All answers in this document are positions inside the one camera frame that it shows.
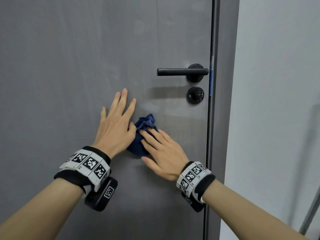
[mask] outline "cloth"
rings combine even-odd
[[[146,117],[140,117],[138,121],[134,124],[137,127],[136,137],[134,141],[128,146],[127,150],[138,157],[147,156],[150,153],[143,147],[141,140],[143,140],[143,136],[140,135],[139,130],[144,130],[148,134],[152,135],[147,127],[151,127],[158,131],[155,126],[156,119],[153,117],[153,114],[149,114]]]

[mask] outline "gray door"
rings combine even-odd
[[[206,162],[209,76],[194,86],[157,68],[209,68],[212,0],[0,0],[0,222],[49,184],[58,167],[94,141],[102,106],[126,87],[133,121],[156,125]],[[196,213],[175,182],[124,152],[103,212],[81,201],[58,239],[202,239]]]

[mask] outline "white wall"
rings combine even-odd
[[[239,9],[225,184],[296,230],[320,185],[319,10],[320,0]],[[306,236],[319,235],[320,209]],[[224,222],[220,239],[237,239]]]

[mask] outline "hand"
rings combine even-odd
[[[146,131],[140,130],[139,133],[144,137],[141,143],[156,163],[145,156],[141,159],[155,174],[170,181],[177,181],[189,159],[181,146],[164,131],[160,129],[158,132],[155,129],[148,130],[155,138]]]
[[[97,136],[92,147],[103,151],[112,159],[118,153],[124,151],[134,140],[137,128],[130,118],[134,113],[136,99],[134,98],[127,111],[123,111],[127,103],[127,89],[122,90],[122,94],[115,94],[109,114],[105,107],[102,107],[100,125]]]

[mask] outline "black door handle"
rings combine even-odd
[[[195,63],[188,68],[159,68],[157,76],[186,76],[192,82],[197,83],[202,80],[203,76],[208,75],[209,70],[202,65]]]

